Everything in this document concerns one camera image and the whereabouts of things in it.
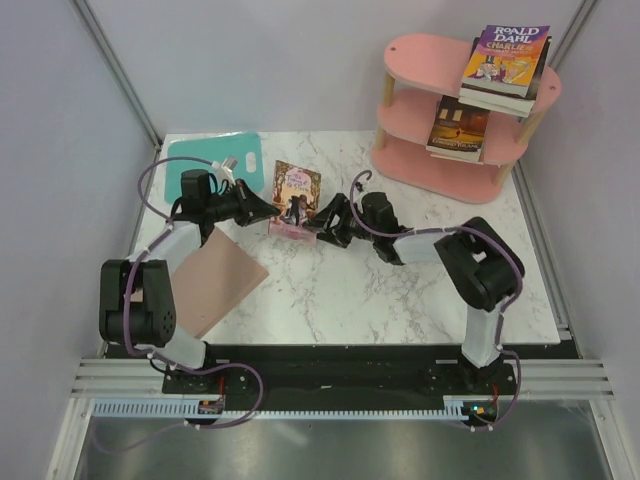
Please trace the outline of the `Roald Dahl Charlie book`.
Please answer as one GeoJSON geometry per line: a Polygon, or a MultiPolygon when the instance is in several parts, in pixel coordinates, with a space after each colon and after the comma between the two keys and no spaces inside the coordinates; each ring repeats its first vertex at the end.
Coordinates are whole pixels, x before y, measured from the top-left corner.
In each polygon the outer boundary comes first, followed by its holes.
{"type": "Polygon", "coordinates": [[[473,48],[462,86],[524,98],[548,34],[549,26],[488,25],[473,48]]]}

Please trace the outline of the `dark orange Edward Bulane book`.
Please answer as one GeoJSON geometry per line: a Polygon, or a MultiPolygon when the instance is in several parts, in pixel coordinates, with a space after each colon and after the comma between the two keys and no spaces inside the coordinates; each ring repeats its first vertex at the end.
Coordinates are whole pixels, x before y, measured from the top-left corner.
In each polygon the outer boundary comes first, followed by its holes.
{"type": "Polygon", "coordinates": [[[481,156],[490,112],[443,96],[425,148],[458,157],[481,156]]]}

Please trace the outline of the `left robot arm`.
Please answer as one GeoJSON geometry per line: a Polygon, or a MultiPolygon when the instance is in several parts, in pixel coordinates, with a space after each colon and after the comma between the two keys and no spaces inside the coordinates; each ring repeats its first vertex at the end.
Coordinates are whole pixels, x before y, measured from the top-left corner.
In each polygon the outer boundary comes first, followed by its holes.
{"type": "Polygon", "coordinates": [[[221,193],[204,169],[181,174],[181,196],[174,202],[161,233],[125,259],[101,267],[99,332],[131,356],[160,358],[185,371],[185,382],[208,393],[219,382],[219,369],[209,363],[207,344],[178,325],[171,275],[201,250],[218,223],[232,220],[245,227],[279,215],[242,179],[228,180],[221,193]]]}

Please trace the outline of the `Hamlet red cover book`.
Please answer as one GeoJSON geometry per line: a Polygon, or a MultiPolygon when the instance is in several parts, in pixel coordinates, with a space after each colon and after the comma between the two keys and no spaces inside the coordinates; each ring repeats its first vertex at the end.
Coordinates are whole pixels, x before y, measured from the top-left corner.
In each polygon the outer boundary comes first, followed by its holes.
{"type": "Polygon", "coordinates": [[[482,163],[482,159],[481,157],[478,158],[471,158],[471,157],[458,157],[458,156],[452,156],[452,155],[446,155],[446,154],[442,154],[442,153],[438,153],[438,152],[429,152],[430,155],[433,158],[439,158],[439,159],[444,159],[444,160],[452,160],[452,161],[458,161],[458,162],[464,162],[464,163],[470,163],[470,164],[481,164],[482,163]]]}

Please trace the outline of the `purple illustrated children's book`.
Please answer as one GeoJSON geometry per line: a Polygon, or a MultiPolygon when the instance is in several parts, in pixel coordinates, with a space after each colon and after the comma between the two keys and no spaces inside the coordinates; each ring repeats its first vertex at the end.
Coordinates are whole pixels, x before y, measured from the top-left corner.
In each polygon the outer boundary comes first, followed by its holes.
{"type": "Polygon", "coordinates": [[[272,204],[279,210],[269,220],[268,234],[314,244],[316,234],[303,227],[317,212],[321,175],[313,170],[277,160],[274,167],[272,204]]]}

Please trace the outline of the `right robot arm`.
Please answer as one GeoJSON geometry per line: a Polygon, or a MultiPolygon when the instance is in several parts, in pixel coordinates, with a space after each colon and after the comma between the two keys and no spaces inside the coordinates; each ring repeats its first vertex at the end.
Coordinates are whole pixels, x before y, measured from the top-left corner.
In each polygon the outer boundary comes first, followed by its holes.
{"type": "Polygon", "coordinates": [[[494,381],[491,364],[502,353],[504,312],[520,295],[525,268],[519,257],[481,217],[454,227],[412,230],[401,225],[382,192],[355,201],[337,194],[302,226],[317,238],[345,248],[351,240],[369,241],[391,265],[441,263],[467,305],[458,381],[467,392],[483,392],[494,381]]]}

